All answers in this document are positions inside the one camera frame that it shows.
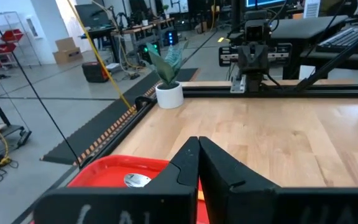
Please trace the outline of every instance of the keyboard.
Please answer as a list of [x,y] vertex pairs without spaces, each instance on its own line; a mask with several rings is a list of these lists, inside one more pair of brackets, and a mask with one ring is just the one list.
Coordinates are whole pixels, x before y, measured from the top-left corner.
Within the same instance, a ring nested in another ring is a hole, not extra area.
[[351,27],[324,40],[316,46],[317,52],[341,53],[358,40],[358,27]]

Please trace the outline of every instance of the black mat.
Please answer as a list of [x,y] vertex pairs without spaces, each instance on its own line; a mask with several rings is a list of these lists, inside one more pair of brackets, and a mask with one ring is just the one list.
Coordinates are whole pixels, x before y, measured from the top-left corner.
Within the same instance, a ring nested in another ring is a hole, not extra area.
[[[197,68],[181,69],[178,81],[193,80],[197,75],[197,70]],[[126,91],[124,96],[132,106],[137,96],[151,95],[157,82],[158,76],[156,74],[147,75]],[[100,150],[115,135],[114,133],[119,130],[120,126],[129,120],[130,116],[125,103],[122,100],[116,100],[68,137],[67,140],[79,157],[80,162],[92,152]],[[41,160],[69,165],[76,161],[75,156],[64,141],[44,155]]]

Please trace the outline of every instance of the wooden tabletop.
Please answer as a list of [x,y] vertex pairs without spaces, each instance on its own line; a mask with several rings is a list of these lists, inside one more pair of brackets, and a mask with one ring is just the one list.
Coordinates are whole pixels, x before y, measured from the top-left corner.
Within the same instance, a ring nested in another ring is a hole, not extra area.
[[281,186],[358,186],[358,99],[187,98],[154,106],[113,154],[171,159],[190,136]]
[[[136,32],[140,32],[142,30],[151,29],[154,26],[155,26],[155,24],[149,24],[147,26],[133,26],[131,29],[126,29],[122,33],[123,34],[133,34],[133,33],[136,33]],[[119,35],[119,34],[120,34],[120,32],[118,32],[118,31],[111,32],[111,35]]]
[[[277,80],[280,85],[297,85],[301,80]],[[274,82],[267,80],[263,81],[266,85],[275,85]],[[354,84],[354,80],[343,78],[337,80],[318,80],[314,85],[350,85]],[[195,81],[195,82],[181,82],[185,86],[231,86],[230,81]]]
[[168,18],[168,19],[159,19],[159,20],[154,20],[152,21],[153,24],[161,24],[161,23],[164,23],[164,22],[170,22],[170,21],[173,21],[175,20],[174,18]]

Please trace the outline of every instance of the metal spoon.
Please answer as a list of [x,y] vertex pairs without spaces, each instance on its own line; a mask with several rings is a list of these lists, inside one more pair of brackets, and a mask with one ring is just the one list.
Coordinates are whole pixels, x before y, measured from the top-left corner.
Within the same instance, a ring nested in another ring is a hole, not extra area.
[[150,181],[150,177],[142,174],[127,174],[124,177],[124,183],[128,187],[144,187]]

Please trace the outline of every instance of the concrete floor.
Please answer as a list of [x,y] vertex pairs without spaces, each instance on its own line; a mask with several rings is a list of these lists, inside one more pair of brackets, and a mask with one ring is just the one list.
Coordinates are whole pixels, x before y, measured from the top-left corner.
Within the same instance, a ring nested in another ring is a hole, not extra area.
[[[183,68],[200,68],[198,80],[225,80],[227,68],[219,67],[217,59],[218,47],[227,45],[227,42],[218,43],[218,39],[224,37],[226,32],[218,32],[212,37],[212,33],[187,34],[191,38],[189,47],[183,53],[184,57],[189,57],[200,45],[211,38],[184,64]],[[85,52],[83,61],[94,61],[94,55],[91,52]],[[25,69],[34,88],[65,136],[74,133],[119,98],[109,82],[88,83],[85,80],[81,71],[83,61]],[[307,77],[312,70],[311,67],[303,67],[301,76]],[[7,174],[0,182],[0,224],[13,222],[70,168],[66,165],[39,161],[40,157],[62,142],[63,138],[40,102],[33,99],[35,94],[23,74],[16,69],[3,73],[12,77],[0,80],[0,105],[12,124],[24,125],[12,105],[14,103],[33,134],[25,146],[10,153],[11,158],[19,163],[19,167],[17,169],[4,168]],[[280,79],[281,68],[273,68],[271,74],[274,78]],[[122,72],[113,75],[121,91],[128,90],[142,78],[123,80],[124,77],[125,74]],[[354,78],[358,83],[358,71],[337,69],[329,74],[329,78]],[[12,134],[7,140],[13,144],[17,137],[18,134]]]

